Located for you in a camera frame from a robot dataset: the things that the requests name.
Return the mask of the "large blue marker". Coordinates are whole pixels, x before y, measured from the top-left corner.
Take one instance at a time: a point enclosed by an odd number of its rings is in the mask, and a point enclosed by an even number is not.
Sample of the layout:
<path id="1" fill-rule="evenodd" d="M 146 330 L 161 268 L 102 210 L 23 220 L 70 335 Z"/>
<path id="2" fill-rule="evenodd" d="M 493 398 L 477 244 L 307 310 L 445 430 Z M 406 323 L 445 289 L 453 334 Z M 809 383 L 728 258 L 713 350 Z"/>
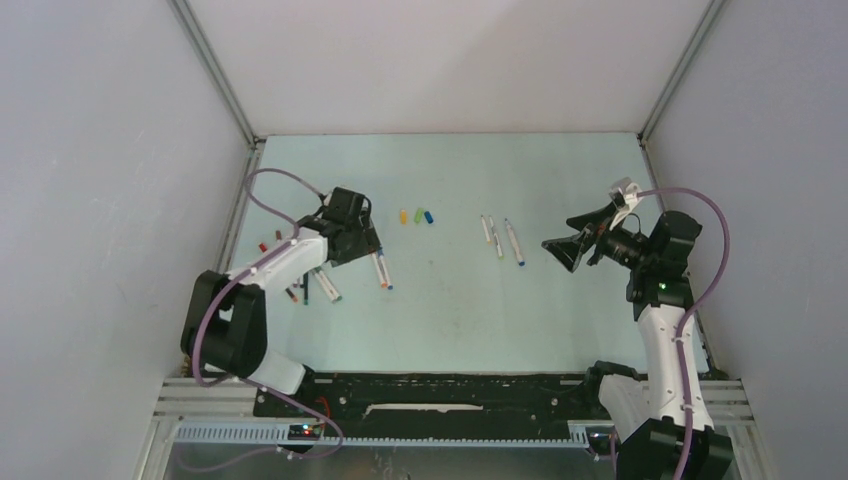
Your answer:
<path id="1" fill-rule="evenodd" d="M 512 224 L 511 224 L 511 222 L 507 218 L 504 219 L 504 223 L 505 223 L 505 227 L 506 227 L 506 230 L 507 230 L 507 235 L 508 235 L 511 247 L 513 249 L 513 252 L 514 252 L 514 255 L 515 255 L 515 258 L 516 258 L 516 262 L 520 267 L 524 267 L 526 265 L 526 261 L 525 261 L 525 258 L 523 256 L 522 252 L 521 252 L 520 244 L 518 242 L 516 232 L 515 232 Z"/>

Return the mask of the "orange cap marker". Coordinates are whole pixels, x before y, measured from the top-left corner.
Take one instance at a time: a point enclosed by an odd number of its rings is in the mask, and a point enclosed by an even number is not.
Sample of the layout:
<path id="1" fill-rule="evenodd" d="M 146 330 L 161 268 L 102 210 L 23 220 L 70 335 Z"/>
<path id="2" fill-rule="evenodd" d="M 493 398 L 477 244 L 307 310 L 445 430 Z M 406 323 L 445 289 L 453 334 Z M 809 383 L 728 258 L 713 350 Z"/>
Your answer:
<path id="1" fill-rule="evenodd" d="M 381 288 L 388 288 L 388 281 L 386 280 L 386 277 L 384 275 L 383 268 L 382 268 L 382 265 L 380 263 L 379 257 L 377 256 L 376 253 L 372 253 L 371 259 L 372 259 L 372 262 L 374 264 L 374 267 L 375 267 L 375 270 L 376 270 L 376 273 L 377 273 L 377 276 L 378 276 L 378 281 L 380 283 L 380 287 Z"/>

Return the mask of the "light green pen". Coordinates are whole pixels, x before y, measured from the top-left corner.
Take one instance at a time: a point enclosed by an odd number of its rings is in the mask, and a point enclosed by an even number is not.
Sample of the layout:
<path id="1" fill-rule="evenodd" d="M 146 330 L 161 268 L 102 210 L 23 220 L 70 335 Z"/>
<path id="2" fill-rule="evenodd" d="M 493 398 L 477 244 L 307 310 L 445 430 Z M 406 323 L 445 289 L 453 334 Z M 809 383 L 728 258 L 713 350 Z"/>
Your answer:
<path id="1" fill-rule="evenodd" d="M 503 259 L 504 258 L 503 248 L 502 248 L 502 245 L 501 245 L 501 241 L 500 241 L 498 232 L 497 232 L 496 227 L 495 227 L 494 219 L 491 215 L 488 216 L 488 225 L 489 225 L 489 230 L 490 230 L 492 242 L 495 245 L 497 257 L 499 259 Z"/>

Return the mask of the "yellow pen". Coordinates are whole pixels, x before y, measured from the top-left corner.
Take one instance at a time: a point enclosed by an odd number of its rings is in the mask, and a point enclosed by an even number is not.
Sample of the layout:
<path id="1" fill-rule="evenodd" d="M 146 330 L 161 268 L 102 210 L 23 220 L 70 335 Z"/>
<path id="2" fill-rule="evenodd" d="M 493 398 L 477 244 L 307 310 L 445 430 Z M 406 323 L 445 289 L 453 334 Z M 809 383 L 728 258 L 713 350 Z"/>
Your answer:
<path id="1" fill-rule="evenodd" d="M 486 243 L 491 244 L 492 238 L 491 238 L 489 226 L 488 226 L 486 217 L 482 214 L 480 215 L 480 222 L 481 222 L 481 225 L 482 225 L 482 229 L 483 229 L 483 232 L 484 232 Z"/>

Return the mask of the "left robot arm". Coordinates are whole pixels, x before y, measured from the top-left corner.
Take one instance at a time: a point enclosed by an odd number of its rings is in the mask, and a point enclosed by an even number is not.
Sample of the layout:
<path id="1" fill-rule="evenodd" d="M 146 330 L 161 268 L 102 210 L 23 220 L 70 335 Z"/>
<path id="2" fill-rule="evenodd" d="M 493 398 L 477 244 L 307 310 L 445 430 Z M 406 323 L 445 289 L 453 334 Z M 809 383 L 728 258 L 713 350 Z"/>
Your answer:
<path id="1" fill-rule="evenodd" d="M 271 347 L 266 299 L 313 270 L 376 253 L 381 242 L 371 210 L 364 194 L 336 187 L 314 214 L 298 220 L 292 238 L 252 265 L 201 273 L 187 310 L 182 352 L 199 366 L 211 365 L 278 391 L 278 404 L 292 416 L 311 412 L 316 390 L 303 381 L 308 368 Z"/>

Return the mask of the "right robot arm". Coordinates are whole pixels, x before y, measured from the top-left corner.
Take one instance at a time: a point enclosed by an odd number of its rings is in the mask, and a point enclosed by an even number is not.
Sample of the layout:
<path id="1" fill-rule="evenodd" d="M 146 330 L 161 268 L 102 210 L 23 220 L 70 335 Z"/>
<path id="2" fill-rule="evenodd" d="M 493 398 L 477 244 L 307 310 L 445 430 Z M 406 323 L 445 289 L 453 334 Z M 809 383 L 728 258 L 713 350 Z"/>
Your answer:
<path id="1" fill-rule="evenodd" d="M 648 383 L 614 372 L 586 385 L 585 411 L 611 417 L 616 439 L 610 455 L 618 479 L 721 479 L 734 453 L 707 410 L 694 362 L 695 301 L 686 276 L 701 225 L 679 212 L 663 213 L 651 234 L 623 227 L 629 212 L 613 203 L 567 219 L 572 236 L 543 248 L 573 272 L 609 258 L 630 272 L 626 298 L 647 355 Z"/>

